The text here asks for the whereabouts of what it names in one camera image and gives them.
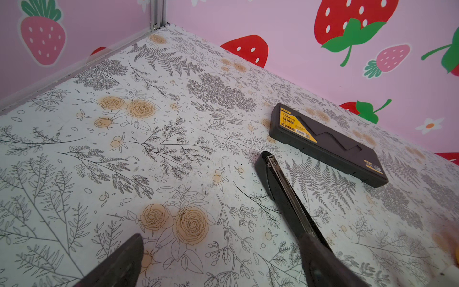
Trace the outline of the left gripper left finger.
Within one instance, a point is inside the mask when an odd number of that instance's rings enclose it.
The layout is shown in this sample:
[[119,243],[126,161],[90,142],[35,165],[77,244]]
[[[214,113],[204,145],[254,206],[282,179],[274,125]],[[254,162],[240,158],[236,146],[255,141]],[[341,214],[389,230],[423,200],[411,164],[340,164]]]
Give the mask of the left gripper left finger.
[[74,287],[135,287],[143,253],[142,236],[136,233]]

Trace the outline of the black stapler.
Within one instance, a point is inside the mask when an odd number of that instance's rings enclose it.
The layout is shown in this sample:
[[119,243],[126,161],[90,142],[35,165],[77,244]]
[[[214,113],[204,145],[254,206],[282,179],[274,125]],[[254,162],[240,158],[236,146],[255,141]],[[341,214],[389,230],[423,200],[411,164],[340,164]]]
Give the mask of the black stapler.
[[330,246],[286,179],[275,156],[263,151],[255,163],[255,170],[296,238],[308,234],[329,249]]

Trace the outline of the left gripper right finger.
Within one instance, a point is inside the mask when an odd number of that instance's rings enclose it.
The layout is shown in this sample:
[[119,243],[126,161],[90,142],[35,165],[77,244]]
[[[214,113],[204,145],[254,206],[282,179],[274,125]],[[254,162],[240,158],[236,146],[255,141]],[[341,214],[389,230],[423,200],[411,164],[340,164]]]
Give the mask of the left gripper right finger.
[[315,237],[304,234],[299,247],[309,287],[368,286]]

